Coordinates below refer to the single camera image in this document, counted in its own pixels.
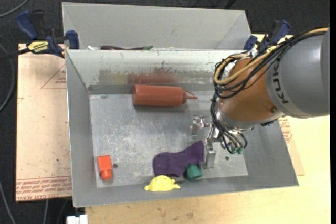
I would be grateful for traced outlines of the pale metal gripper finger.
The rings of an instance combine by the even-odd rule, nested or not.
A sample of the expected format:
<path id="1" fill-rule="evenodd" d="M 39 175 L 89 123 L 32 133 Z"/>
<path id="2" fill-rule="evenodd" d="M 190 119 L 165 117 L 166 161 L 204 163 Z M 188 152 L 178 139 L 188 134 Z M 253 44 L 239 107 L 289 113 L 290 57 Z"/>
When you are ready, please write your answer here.
<path id="1" fill-rule="evenodd" d="M 204 116 L 194 116 L 191 125 L 191 136 L 205 135 L 209 130 L 210 123 Z"/>
<path id="2" fill-rule="evenodd" d="M 215 165 L 216 150 L 212 142 L 206 141 L 204 145 L 204 161 L 202 162 L 202 169 L 212 169 Z"/>

